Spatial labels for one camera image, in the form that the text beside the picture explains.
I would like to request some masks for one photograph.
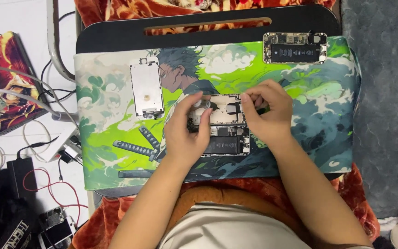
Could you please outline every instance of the phone screen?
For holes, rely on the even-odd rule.
[[[67,219],[65,219],[63,222],[47,229],[46,233],[47,233],[47,236],[49,237],[50,241],[53,244],[57,244],[59,241],[72,235],[72,231],[70,229]],[[44,246],[46,247],[46,249],[52,247],[52,245],[49,243],[49,240],[47,239],[46,235],[44,235],[44,232],[41,233],[41,236],[42,236],[42,241],[44,241]]]

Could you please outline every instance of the white shirt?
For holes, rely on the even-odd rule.
[[[239,205],[194,205],[158,249],[311,249],[284,223]],[[372,249],[356,246],[350,249]]]

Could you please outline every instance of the person's left hand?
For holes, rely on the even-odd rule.
[[[202,156],[210,141],[210,115],[213,108],[201,116],[198,133],[187,129],[187,116],[192,105],[202,98],[202,92],[185,97],[176,105],[173,115],[164,127],[167,155],[171,163],[191,166]]]

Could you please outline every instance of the power strip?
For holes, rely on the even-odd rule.
[[[72,136],[78,135],[79,131],[77,127],[73,126],[65,129],[56,139],[56,141],[52,142],[49,146],[49,148],[41,153],[41,157],[46,161],[46,162],[52,162],[56,159],[59,158],[58,151],[64,150],[67,147],[71,146],[73,147],[72,142],[69,140]]]

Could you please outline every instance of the forearm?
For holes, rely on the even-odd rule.
[[[323,242],[318,246],[372,246],[354,213],[294,138],[269,148],[294,209],[315,239]]]
[[[154,249],[171,217],[189,167],[164,158],[119,223],[109,249]]]

